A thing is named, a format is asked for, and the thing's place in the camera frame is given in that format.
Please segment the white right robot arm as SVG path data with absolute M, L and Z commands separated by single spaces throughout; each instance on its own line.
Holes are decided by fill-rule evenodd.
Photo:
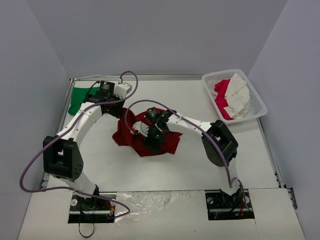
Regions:
M 181 115 L 174 110 L 158 112 L 154 107 L 145 114 L 148 123 L 138 122 L 133 129 L 142 134 L 148 148 L 162 143 L 163 136 L 177 132 L 200 140 L 208 160 L 217 167 L 222 202 L 229 207 L 240 200 L 237 192 L 240 189 L 236 167 L 237 148 L 239 146 L 227 125 L 221 121 L 200 121 Z

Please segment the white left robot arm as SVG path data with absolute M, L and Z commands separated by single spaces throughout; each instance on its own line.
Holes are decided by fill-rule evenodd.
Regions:
M 80 145 L 93 124 L 108 113 L 119 118 L 124 98 L 131 92 L 128 83 L 101 81 L 99 89 L 89 89 L 81 102 L 78 112 L 69 124 L 56 136 L 47 136 L 43 146 L 58 140 L 43 153 L 44 172 L 57 178 L 78 191 L 82 203 L 89 209 L 97 208 L 101 203 L 99 188 L 84 173 L 84 161 Z

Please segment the dark red t shirt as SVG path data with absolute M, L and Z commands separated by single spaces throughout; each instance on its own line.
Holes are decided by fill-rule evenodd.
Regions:
M 152 150 L 143 146 L 143 135 L 138 133 L 133 135 L 125 124 L 125 113 L 127 108 L 122 108 L 121 116 L 117 123 L 117 131 L 112 135 L 113 140 L 119 146 L 131 147 L 140 157 L 158 156 L 163 154 L 176 153 L 180 137 L 183 135 L 179 132 L 169 132 L 165 135 L 164 144 L 161 146 L 159 153 L 154 153 Z

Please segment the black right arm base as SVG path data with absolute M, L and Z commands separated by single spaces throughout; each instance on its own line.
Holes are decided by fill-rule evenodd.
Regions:
M 221 190 L 213 190 L 205 192 L 207 217 L 209 221 L 231 221 L 231 220 L 247 220 L 254 219 L 255 214 L 249 191 L 243 193 L 238 190 L 232 196 L 222 192 Z

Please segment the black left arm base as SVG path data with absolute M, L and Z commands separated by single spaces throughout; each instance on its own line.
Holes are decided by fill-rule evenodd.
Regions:
M 115 204 L 98 198 L 72 194 L 68 224 L 110 224 L 115 221 Z

